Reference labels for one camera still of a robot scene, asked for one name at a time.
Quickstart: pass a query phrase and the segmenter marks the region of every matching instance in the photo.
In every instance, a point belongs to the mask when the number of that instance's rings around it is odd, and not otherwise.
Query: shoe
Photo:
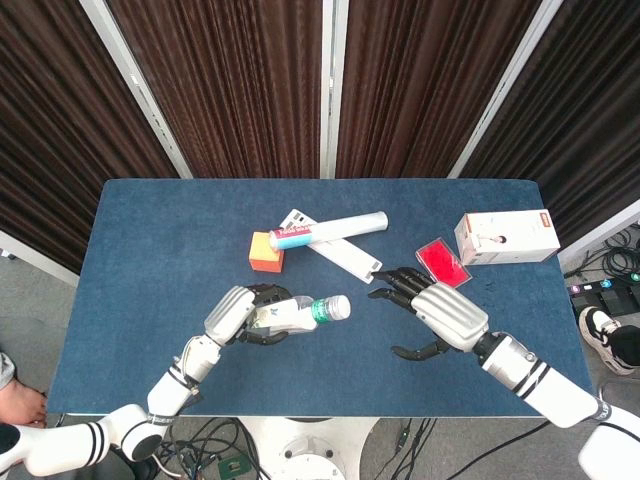
[[[609,346],[609,336],[620,327],[620,322],[614,320],[597,307],[587,307],[578,317],[580,333],[585,341],[593,347],[602,358],[604,364],[617,375],[631,375],[635,369],[616,358]]]

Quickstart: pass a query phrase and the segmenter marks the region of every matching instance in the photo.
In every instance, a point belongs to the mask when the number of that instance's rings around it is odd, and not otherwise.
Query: blue tabletop
[[[52,412],[104,414],[146,395],[233,285],[277,283],[293,295],[346,294],[351,318],[260,347],[234,344],[186,414],[282,416],[535,415],[476,363],[450,352],[402,360],[391,345],[434,339],[417,318],[311,249],[287,252],[281,274],[251,270],[254,231],[292,208],[317,221],[383,210],[386,232],[351,241],[385,269],[414,266],[416,249],[443,237],[466,212],[541,208],[522,180],[111,180],[85,257]],[[460,291],[486,310],[490,328],[512,333],[591,391],[558,261],[469,267]]]

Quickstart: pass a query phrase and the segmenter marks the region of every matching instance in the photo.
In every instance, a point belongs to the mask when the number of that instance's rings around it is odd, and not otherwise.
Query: brown curtain
[[[640,198],[640,2],[565,0],[462,172],[539,183],[566,246]]]
[[[351,0],[337,176],[446,176],[538,4]]]
[[[0,84],[0,229],[79,272],[103,183],[176,173],[77,2],[0,2]]]
[[[322,2],[109,0],[198,177],[317,177]]]

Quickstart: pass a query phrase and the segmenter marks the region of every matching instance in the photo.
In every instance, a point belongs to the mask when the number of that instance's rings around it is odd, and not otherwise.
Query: white robotic arm
[[[131,461],[150,457],[185,403],[233,341],[271,345],[287,336],[262,337],[249,325],[256,306],[290,298],[275,285],[233,287],[204,322],[205,334],[191,338],[147,396],[148,413],[126,405],[98,422],[41,430],[0,424],[0,478],[12,465],[24,462],[34,476],[45,476],[100,462],[110,446]]]
[[[449,348],[475,353],[483,370],[554,425],[568,428],[584,420],[598,422],[578,459],[589,478],[638,478],[640,418],[585,392],[511,335],[490,333],[488,315],[448,285],[411,268],[373,275],[396,290],[379,289],[370,297],[392,300],[439,337],[420,350],[393,347],[394,353],[407,360],[426,360]]]

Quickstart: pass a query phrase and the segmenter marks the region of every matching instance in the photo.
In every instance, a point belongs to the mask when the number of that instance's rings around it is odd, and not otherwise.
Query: white box
[[[455,235],[463,265],[541,262],[560,248],[548,210],[466,213]]]

